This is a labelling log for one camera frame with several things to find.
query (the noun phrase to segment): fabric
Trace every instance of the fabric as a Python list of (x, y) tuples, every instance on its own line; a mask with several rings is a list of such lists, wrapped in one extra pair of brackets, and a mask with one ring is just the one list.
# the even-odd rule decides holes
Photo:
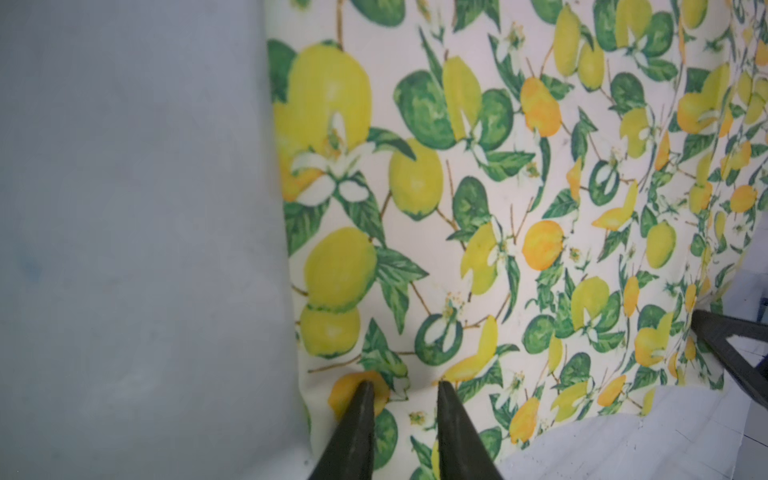
[(752, 0), (267, 2), (315, 453), (376, 388), (376, 477), (438, 478), (435, 383), (497, 462), (565, 422), (723, 388), (766, 193)]

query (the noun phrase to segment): black triangular gripper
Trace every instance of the black triangular gripper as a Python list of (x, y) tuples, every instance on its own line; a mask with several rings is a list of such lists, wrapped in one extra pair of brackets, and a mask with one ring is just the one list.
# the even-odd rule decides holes
[(450, 383), (437, 390), (440, 480), (502, 480)]
[(763, 358), (763, 361), (753, 368), (728, 343), (728, 337), (733, 335), (768, 342), (768, 325), (695, 310), (691, 328), (710, 347), (741, 389), (755, 402), (768, 409), (768, 362)]
[(373, 384), (363, 382), (309, 480), (370, 480), (373, 474)]

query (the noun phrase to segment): lemon print fabric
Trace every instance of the lemon print fabric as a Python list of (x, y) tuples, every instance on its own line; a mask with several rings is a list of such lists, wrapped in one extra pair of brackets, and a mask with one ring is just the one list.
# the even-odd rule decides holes
[(653, 415), (660, 386), (724, 387), (690, 321), (723, 312), (768, 209), (763, 2), (265, 9), (317, 455), (365, 381), (374, 477), (418, 480), (440, 380), (495, 462)]

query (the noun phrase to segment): gray surface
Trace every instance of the gray surface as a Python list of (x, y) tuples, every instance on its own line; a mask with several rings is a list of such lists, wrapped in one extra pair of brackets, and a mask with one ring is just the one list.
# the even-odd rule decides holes
[(236, 478), (306, 435), (261, 8), (0, 2), (0, 478)]

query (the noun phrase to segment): gray wall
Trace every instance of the gray wall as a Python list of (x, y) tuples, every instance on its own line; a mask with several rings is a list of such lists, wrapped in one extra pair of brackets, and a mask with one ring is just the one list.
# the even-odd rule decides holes
[(262, 8), (0, 2), (0, 478), (237, 478), (306, 436)]

